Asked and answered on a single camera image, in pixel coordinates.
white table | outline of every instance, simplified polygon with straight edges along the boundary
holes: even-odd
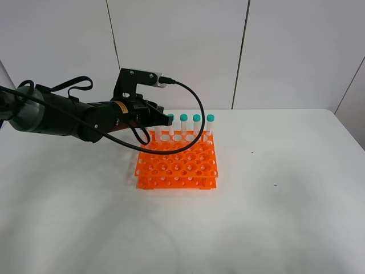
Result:
[[[337,118],[208,113],[211,191],[137,190],[129,149],[1,129],[0,273],[364,274],[365,152]]]

white test tube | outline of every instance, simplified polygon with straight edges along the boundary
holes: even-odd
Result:
[[[194,135],[197,136],[200,130],[200,115],[194,114],[193,121],[194,121]]]
[[[186,135],[188,129],[188,116],[186,114],[180,115],[181,122],[181,134],[182,136]]]
[[[206,136],[211,136],[213,129],[213,122],[214,122],[214,115],[208,114],[206,116],[206,133],[205,133]]]
[[[171,124],[171,126],[169,126],[169,135],[170,135],[170,139],[173,139],[173,135],[175,134],[175,132],[173,130],[173,121],[175,120],[175,116],[173,114],[169,114],[168,116],[172,117],[172,124]]]
[[[162,136],[161,126],[155,126],[155,139],[158,143],[161,142],[161,136]]]

black strap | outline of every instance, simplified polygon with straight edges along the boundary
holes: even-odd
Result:
[[[73,86],[74,84],[78,84],[78,83],[81,83],[81,82],[84,82],[84,81],[88,81],[90,83],[89,86],[86,86],[86,87],[70,87],[70,86]],[[71,80],[68,80],[62,84],[59,84],[58,86],[55,86],[53,88],[49,88],[49,87],[46,87],[46,86],[42,86],[41,84],[37,84],[35,86],[35,88],[37,90],[39,90],[40,92],[47,92],[47,93],[51,93],[51,92],[56,92],[56,91],[60,91],[60,90],[63,90],[67,87],[70,87],[67,91],[68,93],[68,97],[72,97],[70,96],[70,90],[90,90],[92,89],[93,87],[93,82],[92,80],[87,77],[87,76],[79,76],[79,77],[76,77],[74,79],[71,79]]]

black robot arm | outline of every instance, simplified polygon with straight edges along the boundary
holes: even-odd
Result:
[[[89,81],[87,87],[74,86]],[[170,126],[172,118],[163,114],[164,108],[157,103],[143,99],[136,93],[137,85],[165,87],[177,84],[187,89],[198,101],[202,123],[196,138],[183,148],[173,151],[152,151],[119,140],[108,132],[131,128],[141,144],[147,145],[150,136],[145,129],[151,126]],[[55,92],[69,88],[68,98]],[[83,103],[70,95],[70,90],[89,90],[92,80],[86,76],[77,77],[56,87],[34,86],[30,80],[24,81],[16,90],[0,86],[0,120],[8,120],[18,131],[39,134],[74,136],[86,142],[97,142],[106,137],[122,146],[134,150],[168,155],[179,153],[192,147],[204,130],[205,114],[202,103],[196,93],[188,86],[156,72],[147,72],[123,68],[120,70],[113,97],[110,101]],[[135,128],[141,128],[147,141],[143,141]]]

teal cap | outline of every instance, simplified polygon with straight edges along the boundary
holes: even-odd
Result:
[[[188,120],[188,116],[186,114],[180,115],[180,121],[186,122]]]
[[[206,116],[206,120],[207,120],[208,122],[212,122],[212,121],[214,121],[214,115],[213,115],[213,114],[208,114],[208,115]]]
[[[199,114],[194,114],[193,121],[194,122],[199,122],[200,121],[200,115]]]

